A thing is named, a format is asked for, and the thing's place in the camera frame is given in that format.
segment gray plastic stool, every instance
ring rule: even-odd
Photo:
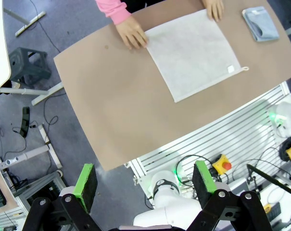
[[[34,54],[40,55],[40,65],[34,65],[29,61],[29,58]],[[51,76],[51,71],[49,70],[46,62],[47,53],[43,51],[36,51],[27,48],[18,47],[9,55],[10,65],[11,65],[11,77],[10,80],[18,83],[24,83],[24,75],[29,75],[31,77],[37,76],[37,80],[31,84],[35,84],[40,79],[48,79]]]

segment concrete floor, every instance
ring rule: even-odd
[[[4,6],[24,18],[36,16],[30,0],[3,0]],[[280,5],[284,0],[269,0],[285,27],[288,20]],[[38,12],[45,11],[47,15],[40,19],[56,47],[63,51],[88,34],[102,28],[111,21],[98,10],[95,0],[33,0]],[[27,30],[21,36],[15,37],[15,32],[21,23],[4,15],[4,25],[8,52],[17,47],[26,47],[48,53],[47,61],[52,71],[49,80],[42,80],[35,88],[47,90],[60,82],[59,75],[53,62],[57,50],[42,31],[39,24],[32,30]],[[1,95],[0,96],[0,126],[4,136],[1,138],[3,152],[18,151],[24,148],[24,140],[12,132],[12,127],[19,127],[22,118],[22,107],[30,106],[33,96]],[[84,163],[94,163],[98,176],[98,190],[94,200],[91,215],[105,231],[121,224],[131,225],[135,215],[148,210],[144,205],[144,194],[140,186],[133,183],[131,169],[123,166],[105,172],[100,166],[94,151],[77,120],[66,95],[52,98],[46,104],[46,117],[50,120],[58,116],[58,122],[50,127],[48,136],[63,165],[62,171],[68,185],[74,185]],[[30,121],[44,123],[43,103],[30,106]],[[44,143],[37,128],[31,128],[26,138],[27,149],[31,150]],[[47,154],[34,157],[12,168],[11,172],[21,179],[39,178],[46,174],[50,160]]]

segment pink sleeve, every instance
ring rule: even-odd
[[[126,3],[120,0],[96,0],[99,10],[110,17],[114,24],[125,21],[131,13],[126,10]]]

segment white cloth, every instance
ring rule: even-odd
[[[206,10],[146,31],[148,51],[177,103],[248,68]]]

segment blue folded cloth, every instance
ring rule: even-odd
[[[242,15],[255,41],[262,42],[279,38],[278,31],[267,10],[263,6],[247,8],[242,11]]]

